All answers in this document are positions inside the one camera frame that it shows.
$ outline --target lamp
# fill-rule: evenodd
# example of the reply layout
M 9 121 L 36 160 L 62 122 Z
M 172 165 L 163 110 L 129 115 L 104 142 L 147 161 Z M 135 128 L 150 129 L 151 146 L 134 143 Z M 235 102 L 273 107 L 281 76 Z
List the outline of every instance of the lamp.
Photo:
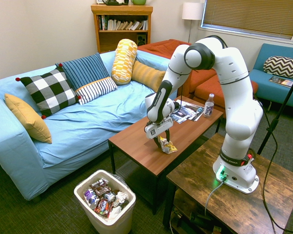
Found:
M 188 42 L 190 42 L 192 20 L 201 20 L 203 16 L 203 9 L 204 9 L 204 3 L 184 2 L 183 10 L 182 10 L 182 19 L 191 20 Z

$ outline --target light blue couch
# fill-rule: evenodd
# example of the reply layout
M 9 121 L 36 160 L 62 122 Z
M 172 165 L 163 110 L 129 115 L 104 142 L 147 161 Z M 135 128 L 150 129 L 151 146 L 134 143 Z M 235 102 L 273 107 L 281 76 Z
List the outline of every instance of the light blue couch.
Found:
M 115 52 L 101 54 L 109 71 Z M 169 59 L 138 51 L 137 60 L 165 71 Z M 107 140 L 146 116 L 145 96 L 153 91 L 131 81 L 85 105 L 74 104 L 45 119 L 52 144 L 32 139 L 4 103 L 4 93 L 25 100 L 38 114 L 38 106 L 16 77 L 42 75 L 55 66 L 0 80 L 0 165 L 26 200 L 108 150 Z
M 264 63 L 271 56 L 293 58 L 293 47 L 264 43 L 259 51 L 254 68 L 250 72 L 250 78 L 258 84 L 258 90 L 256 93 L 257 97 L 277 103 L 283 103 L 290 89 L 268 81 L 273 75 L 264 72 Z M 293 93 L 287 105 L 293 107 Z

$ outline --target water bottle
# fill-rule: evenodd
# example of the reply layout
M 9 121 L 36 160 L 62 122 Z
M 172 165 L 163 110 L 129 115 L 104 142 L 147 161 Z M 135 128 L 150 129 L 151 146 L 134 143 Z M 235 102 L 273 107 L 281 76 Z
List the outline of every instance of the water bottle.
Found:
M 214 108 L 214 94 L 210 94 L 209 98 L 205 102 L 203 116 L 209 118 Z

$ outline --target window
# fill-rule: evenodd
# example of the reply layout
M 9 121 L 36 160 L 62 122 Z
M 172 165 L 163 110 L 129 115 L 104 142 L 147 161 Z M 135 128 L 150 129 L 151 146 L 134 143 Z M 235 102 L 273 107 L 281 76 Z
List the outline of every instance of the window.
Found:
M 293 0 L 206 0 L 203 28 L 292 39 Z

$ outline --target magazine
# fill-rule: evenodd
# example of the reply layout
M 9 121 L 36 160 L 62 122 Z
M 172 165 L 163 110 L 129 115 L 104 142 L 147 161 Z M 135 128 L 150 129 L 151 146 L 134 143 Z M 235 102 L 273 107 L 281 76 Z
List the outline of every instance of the magazine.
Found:
M 170 117 L 177 123 L 182 123 L 187 119 L 197 121 L 201 117 L 203 111 L 204 107 L 202 106 L 182 101 L 180 110 L 172 113 Z
M 273 83 L 276 83 L 276 84 L 280 84 L 280 85 L 288 87 L 288 88 L 291 88 L 292 85 L 293 85 L 293 81 L 288 80 L 288 79 L 283 79 L 283 78 L 280 78 L 280 77 L 276 77 L 276 76 L 271 77 L 269 79 L 269 81 L 273 82 Z

